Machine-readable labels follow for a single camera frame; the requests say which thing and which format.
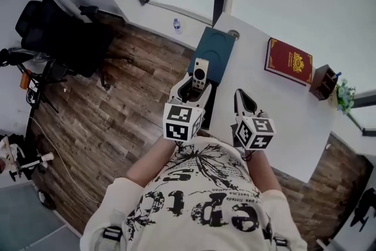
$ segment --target white table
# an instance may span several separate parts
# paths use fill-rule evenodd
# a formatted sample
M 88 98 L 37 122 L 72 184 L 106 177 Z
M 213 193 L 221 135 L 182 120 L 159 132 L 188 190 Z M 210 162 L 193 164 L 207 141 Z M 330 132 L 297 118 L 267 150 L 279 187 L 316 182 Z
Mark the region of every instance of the white table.
M 308 182 L 333 127 L 335 110 L 309 93 L 309 86 L 264 70 L 270 36 L 225 13 L 214 28 L 223 32 L 235 29 L 240 39 L 217 89 L 209 134 L 232 144 L 234 93 L 242 88 L 276 125 L 277 133 L 265 150 L 270 165 Z

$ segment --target water bottle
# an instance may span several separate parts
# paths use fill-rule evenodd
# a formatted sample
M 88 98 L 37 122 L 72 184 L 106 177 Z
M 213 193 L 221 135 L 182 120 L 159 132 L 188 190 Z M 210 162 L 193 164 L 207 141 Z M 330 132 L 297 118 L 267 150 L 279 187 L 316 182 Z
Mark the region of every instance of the water bottle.
M 182 26 L 180 25 L 180 22 L 176 18 L 174 19 L 174 29 L 175 29 L 175 33 L 177 34 L 182 33 Z

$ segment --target red book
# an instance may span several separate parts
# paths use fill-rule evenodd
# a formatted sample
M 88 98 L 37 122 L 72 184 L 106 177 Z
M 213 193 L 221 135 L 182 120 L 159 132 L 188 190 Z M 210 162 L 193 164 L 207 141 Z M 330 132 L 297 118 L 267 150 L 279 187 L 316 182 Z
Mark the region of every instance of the red book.
M 312 56 L 287 43 L 270 38 L 265 70 L 306 86 L 312 83 Z

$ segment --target wooden floor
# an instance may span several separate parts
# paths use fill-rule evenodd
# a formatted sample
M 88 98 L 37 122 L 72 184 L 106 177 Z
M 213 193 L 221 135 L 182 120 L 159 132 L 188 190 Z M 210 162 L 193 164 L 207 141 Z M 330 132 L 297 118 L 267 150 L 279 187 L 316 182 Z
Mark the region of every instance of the wooden floor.
M 35 112 L 74 180 L 98 202 L 106 187 L 124 176 L 162 134 L 163 107 L 170 88 L 183 77 L 192 56 L 167 39 L 117 19 L 106 21 L 122 34 L 113 41 L 110 53 L 127 55 L 133 63 L 107 61 L 108 91 L 101 87 L 98 76 L 69 77 L 66 83 L 51 85 L 46 94 L 59 114 L 45 104 Z M 34 123 L 31 131 L 40 134 Z M 333 136 L 329 143 L 308 183 L 275 170 L 309 250 L 319 250 L 315 240 L 325 241 L 335 232 L 346 211 L 346 205 L 340 203 L 351 200 L 372 169 L 365 158 Z M 43 151 L 53 151 L 57 157 L 45 139 Z M 33 179 L 51 194 L 58 212 L 83 232 L 97 204 L 72 183 L 62 161 L 56 158 L 46 174 L 35 172 Z

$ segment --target white cord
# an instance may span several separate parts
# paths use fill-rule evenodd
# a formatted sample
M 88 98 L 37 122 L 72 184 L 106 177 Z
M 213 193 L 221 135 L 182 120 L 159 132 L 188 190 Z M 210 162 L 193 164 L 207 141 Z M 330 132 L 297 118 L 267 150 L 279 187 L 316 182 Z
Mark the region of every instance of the white cord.
M 33 118 L 33 117 L 29 117 L 30 119 L 32 119 L 39 127 L 40 127 L 40 129 L 42 130 L 42 133 L 45 135 L 45 137 L 47 138 L 47 140 L 49 141 L 49 143 L 53 146 L 53 148 L 56 150 L 56 152 L 58 153 L 58 155 L 59 155 L 59 157 L 60 157 L 60 159 L 61 159 L 61 161 L 62 161 L 62 163 L 63 163 L 63 165 L 64 165 L 64 167 L 65 167 L 65 169 L 66 169 L 66 172 L 68 173 L 68 175 L 69 175 L 69 177 L 72 179 L 72 182 L 78 187 L 78 189 L 89 199 L 89 200 L 91 200 L 91 201 L 93 201 L 94 203 L 97 203 L 97 204 L 100 204 L 100 202 L 97 202 L 97 201 L 95 201 L 95 200 L 93 200 L 92 198 L 90 198 L 83 190 L 82 190 L 82 188 L 76 183 L 76 181 L 74 181 L 74 179 L 72 178 L 72 176 L 71 176 L 71 174 L 69 173 L 69 171 L 68 171 L 68 168 L 66 167 L 66 165 L 65 165 L 65 162 L 64 162 L 64 160 L 63 160 L 63 158 L 61 158 L 61 155 L 60 155 L 60 153 L 59 153 L 59 151 L 58 151 L 58 149 L 57 149 L 57 147 L 52 143 L 52 141 L 48 138 L 48 136 L 46 135 L 46 133 L 45 133 L 45 131 L 43 130 L 43 128 L 41 127 L 41 125 Z

